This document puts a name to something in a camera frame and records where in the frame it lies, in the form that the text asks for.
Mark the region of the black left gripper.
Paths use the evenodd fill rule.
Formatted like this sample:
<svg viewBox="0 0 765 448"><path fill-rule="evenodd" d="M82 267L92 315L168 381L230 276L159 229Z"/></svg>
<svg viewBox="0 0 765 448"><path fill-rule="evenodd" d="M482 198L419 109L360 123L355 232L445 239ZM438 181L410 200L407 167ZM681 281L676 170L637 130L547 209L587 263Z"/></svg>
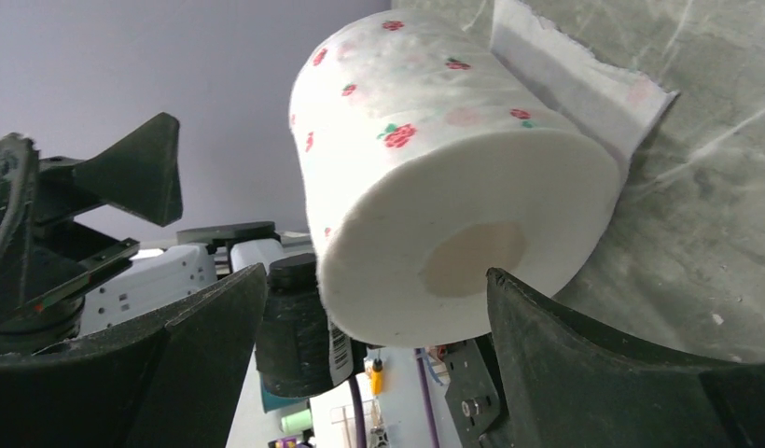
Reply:
<svg viewBox="0 0 765 448"><path fill-rule="evenodd" d="M77 336L85 296L139 250L79 224L103 205L165 227L183 216L180 122L160 112L98 155L40 162L34 141L0 139L0 356Z"/></svg>

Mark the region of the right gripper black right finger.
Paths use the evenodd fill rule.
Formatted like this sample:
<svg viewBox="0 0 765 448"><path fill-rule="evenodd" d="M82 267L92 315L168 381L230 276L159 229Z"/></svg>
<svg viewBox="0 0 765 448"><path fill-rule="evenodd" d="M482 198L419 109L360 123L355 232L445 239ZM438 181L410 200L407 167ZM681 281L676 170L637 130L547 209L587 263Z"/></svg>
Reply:
<svg viewBox="0 0 765 448"><path fill-rule="evenodd" d="M487 272L518 447L765 447L765 362L648 342Z"/></svg>

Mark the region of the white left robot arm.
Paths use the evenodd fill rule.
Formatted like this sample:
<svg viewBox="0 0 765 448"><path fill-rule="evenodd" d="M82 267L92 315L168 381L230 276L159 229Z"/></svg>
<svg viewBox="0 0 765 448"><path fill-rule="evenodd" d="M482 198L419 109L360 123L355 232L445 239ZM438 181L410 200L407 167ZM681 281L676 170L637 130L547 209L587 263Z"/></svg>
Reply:
<svg viewBox="0 0 765 448"><path fill-rule="evenodd" d="M105 290L139 249L76 215L109 204L161 226L182 216L178 139L163 112L88 160L43 159L17 133L0 139L0 335L19 338L0 349L0 406L237 392L267 297L258 267L82 339L47 320Z"/></svg>

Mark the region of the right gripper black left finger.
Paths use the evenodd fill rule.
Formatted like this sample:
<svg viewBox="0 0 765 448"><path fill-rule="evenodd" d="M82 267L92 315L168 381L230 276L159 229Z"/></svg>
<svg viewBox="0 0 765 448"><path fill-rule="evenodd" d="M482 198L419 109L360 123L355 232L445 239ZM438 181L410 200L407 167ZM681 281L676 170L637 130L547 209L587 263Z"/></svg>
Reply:
<svg viewBox="0 0 765 448"><path fill-rule="evenodd" d="M267 297L264 268L31 356L0 356L0 447L222 447Z"/></svg>

